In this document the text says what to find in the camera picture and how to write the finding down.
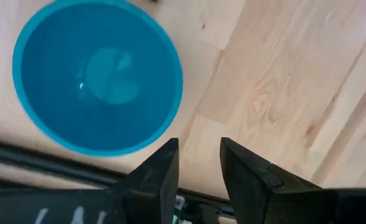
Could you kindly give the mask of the black aluminium table frame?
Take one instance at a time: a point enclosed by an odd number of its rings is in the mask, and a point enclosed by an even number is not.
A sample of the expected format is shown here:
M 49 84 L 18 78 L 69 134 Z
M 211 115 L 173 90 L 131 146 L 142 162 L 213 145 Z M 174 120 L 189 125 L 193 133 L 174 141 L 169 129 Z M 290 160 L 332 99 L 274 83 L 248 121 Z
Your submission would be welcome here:
M 127 175 L 114 170 L 0 142 L 0 163 L 39 171 L 97 187 L 110 187 Z

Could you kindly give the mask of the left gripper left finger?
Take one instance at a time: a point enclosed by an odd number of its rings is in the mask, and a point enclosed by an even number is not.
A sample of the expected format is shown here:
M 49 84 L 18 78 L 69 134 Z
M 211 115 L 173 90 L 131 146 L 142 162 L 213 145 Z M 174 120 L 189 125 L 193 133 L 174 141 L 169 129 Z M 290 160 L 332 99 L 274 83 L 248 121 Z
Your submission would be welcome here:
M 108 224 L 172 224 L 179 140 L 171 138 L 110 189 Z

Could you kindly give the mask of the teal bowl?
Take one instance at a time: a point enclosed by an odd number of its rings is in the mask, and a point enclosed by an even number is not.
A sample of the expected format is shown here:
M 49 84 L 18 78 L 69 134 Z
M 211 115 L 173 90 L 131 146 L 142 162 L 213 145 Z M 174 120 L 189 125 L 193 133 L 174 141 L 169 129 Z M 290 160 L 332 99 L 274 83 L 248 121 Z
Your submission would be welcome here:
M 126 0 L 56 0 L 22 28 L 17 97 L 63 147 L 120 156 L 156 141 L 181 103 L 183 74 L 165 30 Z

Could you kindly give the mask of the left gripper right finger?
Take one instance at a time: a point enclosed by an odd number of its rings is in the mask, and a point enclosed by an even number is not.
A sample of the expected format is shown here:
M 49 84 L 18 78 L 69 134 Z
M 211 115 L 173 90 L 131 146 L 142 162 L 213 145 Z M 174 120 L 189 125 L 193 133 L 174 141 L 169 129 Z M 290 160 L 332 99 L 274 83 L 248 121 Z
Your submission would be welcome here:
M 220 163 L 238 224 L 328 224 L 334 194 L 267 161 L 230 138 Z

